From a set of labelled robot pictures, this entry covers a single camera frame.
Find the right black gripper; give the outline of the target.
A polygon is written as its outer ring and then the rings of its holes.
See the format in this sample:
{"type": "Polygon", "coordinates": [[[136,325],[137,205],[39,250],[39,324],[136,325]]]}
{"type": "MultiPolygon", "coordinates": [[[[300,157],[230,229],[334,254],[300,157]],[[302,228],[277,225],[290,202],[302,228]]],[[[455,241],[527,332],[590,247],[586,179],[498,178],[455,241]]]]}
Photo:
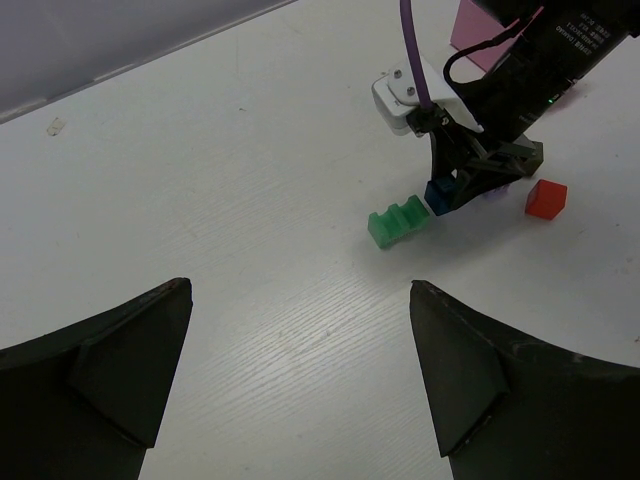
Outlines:
{"type": "MultiPolygon", "coordinates": [[[[443,76],[484,132],[511,142],[533,125],[578,80],[625,38],[639,36],[637,1],[478,1],[505,30],[450,57],[443,76]],[[513,38],[496,64],[475,81],[452,79],[453,64],[513,38]]],[[[429,133],[429,185],[454,177],[450,209],[534,176],[544,162],[539,141],[512,143],[475,158],[474,133],[438,127],[429,133]]]]}

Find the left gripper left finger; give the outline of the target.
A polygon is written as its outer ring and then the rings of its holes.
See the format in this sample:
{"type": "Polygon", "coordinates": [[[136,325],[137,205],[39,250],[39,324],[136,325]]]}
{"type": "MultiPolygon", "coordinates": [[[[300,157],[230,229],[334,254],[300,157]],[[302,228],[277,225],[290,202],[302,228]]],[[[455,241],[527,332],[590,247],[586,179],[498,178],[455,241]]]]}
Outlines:
{"type": "Polygon", "coordinates": [[[192,285],[172,279],[1,352],[4,479],[136,479],[186,339],[192,285]]]}

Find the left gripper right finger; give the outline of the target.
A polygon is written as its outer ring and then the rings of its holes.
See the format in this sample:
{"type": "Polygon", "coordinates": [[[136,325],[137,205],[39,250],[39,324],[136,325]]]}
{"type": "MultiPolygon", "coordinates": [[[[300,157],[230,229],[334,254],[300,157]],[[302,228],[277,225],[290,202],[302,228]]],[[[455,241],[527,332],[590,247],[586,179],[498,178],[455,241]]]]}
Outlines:
{"type": "Polygon", "coordinates": [[[639,371],[535,338],[413,282],[439,453],[457,479],[635,479],[639,371]]]}

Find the small dark blue cube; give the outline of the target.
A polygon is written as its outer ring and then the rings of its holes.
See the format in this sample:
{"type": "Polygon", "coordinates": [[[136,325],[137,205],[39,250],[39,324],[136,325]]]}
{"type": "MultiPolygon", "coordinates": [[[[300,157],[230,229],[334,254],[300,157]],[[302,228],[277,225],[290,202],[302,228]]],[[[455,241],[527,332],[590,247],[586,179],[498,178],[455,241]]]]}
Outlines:
{"type": "Polygon", "coordinates": [[[453,211],[452,198],[455,193],[453,176],[433,178],[426,185],[424,200],[436,216],[442,216],[453,211]]]}

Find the green ridged block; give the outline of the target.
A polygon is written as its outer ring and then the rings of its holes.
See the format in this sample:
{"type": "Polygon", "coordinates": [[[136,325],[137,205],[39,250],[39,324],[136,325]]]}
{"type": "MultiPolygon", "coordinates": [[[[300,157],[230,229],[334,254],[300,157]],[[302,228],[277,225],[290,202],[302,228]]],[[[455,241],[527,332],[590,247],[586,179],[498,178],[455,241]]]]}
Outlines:
{"type": "Polygon", "coordinates": [[[369,215],[367,229],[379,249],[388,249],[416,232],[423,230],[431,214],[416,196],[410,196],[404,204],[391,204],[383,213],[369,215]]]}

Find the pink plastic box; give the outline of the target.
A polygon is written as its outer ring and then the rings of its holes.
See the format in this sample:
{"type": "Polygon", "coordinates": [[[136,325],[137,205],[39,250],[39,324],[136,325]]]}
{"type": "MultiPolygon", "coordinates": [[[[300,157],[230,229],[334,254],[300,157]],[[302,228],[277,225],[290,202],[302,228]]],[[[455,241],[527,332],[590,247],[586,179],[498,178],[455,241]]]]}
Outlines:
{"type": "Polygon", "coordinates": [[[519,18],[533,15],[538,7],[538,1],[460,0],[450,44],[461,51],[491,40],[514,25],[519,18]]]}

